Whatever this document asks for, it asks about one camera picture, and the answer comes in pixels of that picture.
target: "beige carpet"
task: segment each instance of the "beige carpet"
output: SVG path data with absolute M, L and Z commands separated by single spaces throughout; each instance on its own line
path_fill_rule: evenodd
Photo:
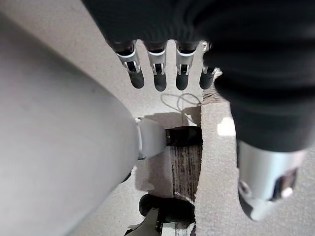
M 262 222 L 239 205 L 234 125 L 229 103 L 201 106 L 203 150 L 195 200 L 197 236 L 314 236 L 315 147 L 298 173 L 294 196 Z

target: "robotic hand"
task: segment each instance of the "robotic hand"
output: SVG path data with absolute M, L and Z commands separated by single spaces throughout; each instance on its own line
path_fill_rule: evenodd
M 314 25 L 310 0 L 83 0 L 128 70 L 144 85 L 135 40 L 148 50 L 157 90 L 166 88 L 166 42 L 176 40 L 179 90 L 188 83 L 198 41 L 208 42 L 200 86 L 230 102 L 237 137 L 239 199 L 261 220 L 290 196 L 315 139 Z

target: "silver metal part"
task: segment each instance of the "silver metal part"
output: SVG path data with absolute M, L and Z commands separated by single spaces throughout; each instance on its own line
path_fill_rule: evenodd
M 158 223 L 158 209 L 152 208 L 144 221 L 140 224 L 139 227 L 136 229 L 135 226 L 130 226 L 130 228 L 133 230 L 128 236 L 159 236 L 161 231 L 160 229 L 157 229 L 159 223 Z
M 274 152 L 238 143 L 239 197 L 245 214 L 262 220 L 294 188 L 306 150 Z
M 161 64 L 161 74 L 164 75 L 166 66 L 166 48 L 160 53 L 152 53 L 148 51 L 148 57 L 153 74 L 157 75 L 156 64 Z
M 129 66 L 128 66 L 128 62 L 133 62 L 134 67 L 136 69 L 136 72 L 139 73 L 140 72 L 140 59 L 139 59 L 139 55 L 136 49 L 136 44 L 135 41 L 133 42 L 133 52 L 130 55 L 127 56 L 123 56 L 120 55 L 118 53 L 116 53 L 119 60 L 122 62 L 123 66 L 127 69 L 128 73 L 130 72 L 135 72 L 135 71 L 131 71 Z
M 157 122 L 145 119 L 136 118 L 138 133 L 139 133 L 139 159 L 150 158 L 166 148 L 166 131 Z
M 203 40 L 203 41 L 201 42 L 201 44 L 202 44 L 202 46 L 203 46 L 202 51 L 203 51 L 203 53 L 205 54 L 207 51 L 209 51 L 210 43 Z M 202 72 L 203 72 L 204 74 L 207 74 L 207 73 L 208 73 L 208 66 L 206 66 L 205 64 L 203 64 Z
M 189 74 L 191 69 L 193 56 L 196 50 L 192 53 L 181 53 L 178 49 L 176 49 L 176 67 L 177 67 L 177 74 L 181 75 L 182 73 L 182 65 L 187 65 L 186 75 Z

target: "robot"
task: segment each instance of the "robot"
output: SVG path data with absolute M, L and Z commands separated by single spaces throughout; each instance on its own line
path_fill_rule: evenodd
M 135 88 L 145 83 L 136 40 L 148 50 L 158 91 L 166 88 L 167 40 L 176 40 L 179 90 L 187 86 L 198 42 L 206 41 L 200 86 L 208 88 L 213 69 L 221 69 L 215 86 L 230 102 L 235 122 L 244 213 L 259 221 L 293 193 L 315 139 L 313 2 L 83 3 Z M 198 128 L 165 130 L 133 118 L 108 90 L 4 16 L 0 30 L 3 235 L 66 235 L 138 159 L 166 145 L 201 142 Z M 183 217 L 181 207 L 188 212 Z M 159 235 L 163 222 L 193 222 L 192 211 L 180 200 L 145 196 L 140 212 L 146 219 L 127 234 Z

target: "metal joint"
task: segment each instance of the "metal joint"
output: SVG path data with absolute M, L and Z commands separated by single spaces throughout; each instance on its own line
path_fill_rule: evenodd
M 161 74 L 165 74 L 165 65 L 166 65 L 166 49 L 164 49 L 160 53 L 152 53 L 148 51 L 148 57 L 150 61 L 150 66 L 152 68 L 153 74 L 157 75 L 157 68 L 156 65 L 160 64 L 161 65 Z
M 176 66 L 177 66 L 177 74 L 181 75 L 182 73 L 182 66 L 187 65 L 186 75 L 189 74 L 193 56 L 196 50 L 192 53 L 181 53 L 178 49 L 176 50 Z
M 140 59 L 136 50 L 135 42 L 133 43 L 133 52 L 130 55 L 123 56 L 116 53 L 123 66 L 127 69 L 128 73 L 140 72 Z

